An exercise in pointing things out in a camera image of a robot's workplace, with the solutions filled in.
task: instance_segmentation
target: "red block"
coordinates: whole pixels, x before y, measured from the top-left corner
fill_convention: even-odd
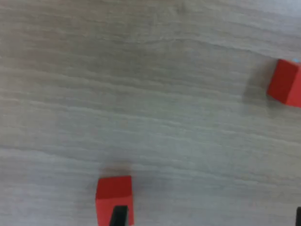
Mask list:
[[[268,94],[285,105],[301,107],[301,64],[279,59]]]
[[[134,224],[131,176],[99,179],[95,202],[99,226],[109,226],[113,209],[117,205],[128,206],[128,223]]]

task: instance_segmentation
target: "black strip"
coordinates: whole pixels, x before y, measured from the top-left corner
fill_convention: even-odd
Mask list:
[[[301,207],[297,208],[296,226],[301,226]]]
[[[115,206],[110,226],[128,226],[128,207],[127,206]]]

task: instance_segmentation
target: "light gray surface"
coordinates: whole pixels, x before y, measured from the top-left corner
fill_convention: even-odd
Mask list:
[[[137,226],[293,226],[297,0],[0,0],[0,225],[96,226],[131,174]]]

